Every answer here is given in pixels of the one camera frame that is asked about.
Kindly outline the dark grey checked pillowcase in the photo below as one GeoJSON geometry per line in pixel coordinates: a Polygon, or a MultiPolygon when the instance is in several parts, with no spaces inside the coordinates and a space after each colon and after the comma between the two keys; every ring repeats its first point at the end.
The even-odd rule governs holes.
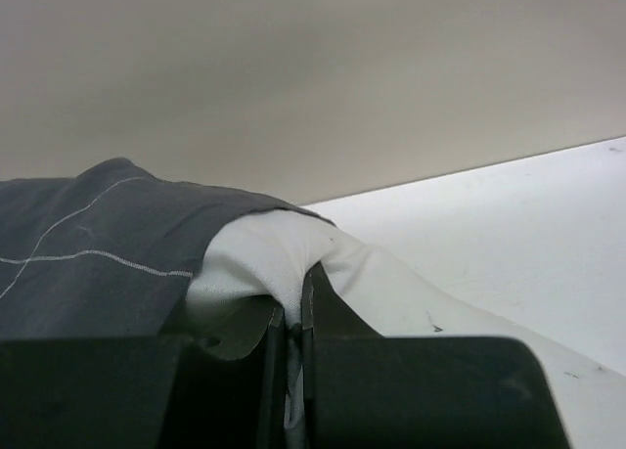
{"type": "Polygon", "coordinates": [[[238,190],[166,182],[132,162],[1,185],[1,345],[165,335],[209,243],[274,210],[238,190]]]}

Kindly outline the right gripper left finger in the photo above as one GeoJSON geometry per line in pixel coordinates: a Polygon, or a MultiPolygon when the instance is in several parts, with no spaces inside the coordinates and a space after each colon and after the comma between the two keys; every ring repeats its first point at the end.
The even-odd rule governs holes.
{"type": "Polygon", "coordinates": [[[282,307],[255,296],[197,336],[1,345],[5,448],[281,448],[282,307]]]}

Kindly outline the white pillow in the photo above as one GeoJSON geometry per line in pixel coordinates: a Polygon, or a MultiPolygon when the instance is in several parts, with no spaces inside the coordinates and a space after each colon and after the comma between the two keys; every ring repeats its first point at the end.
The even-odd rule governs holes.
{"type": "Polygon", "coordinates": [[[211,240],[189,285],[185,317],[204,328],[256,295],[284,308],[289,330],[301,323],[306,273],[321,264],[335,292],[387,337],[505,336],[539,358],[577,448],[625,444],[625,379],[546,337],[438,290],[388,251],[362,243],[319,218],[274,210],[227,224],[211,240]]]}

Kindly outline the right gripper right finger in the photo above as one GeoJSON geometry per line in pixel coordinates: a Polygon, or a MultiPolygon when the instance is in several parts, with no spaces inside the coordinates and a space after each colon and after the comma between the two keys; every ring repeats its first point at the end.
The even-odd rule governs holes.
{"type": "Polygon", "coordinates": [[[384,337],[321,264],[301,301],[311,448],[566,448],[544,371],[509,337],[384,337]]]}

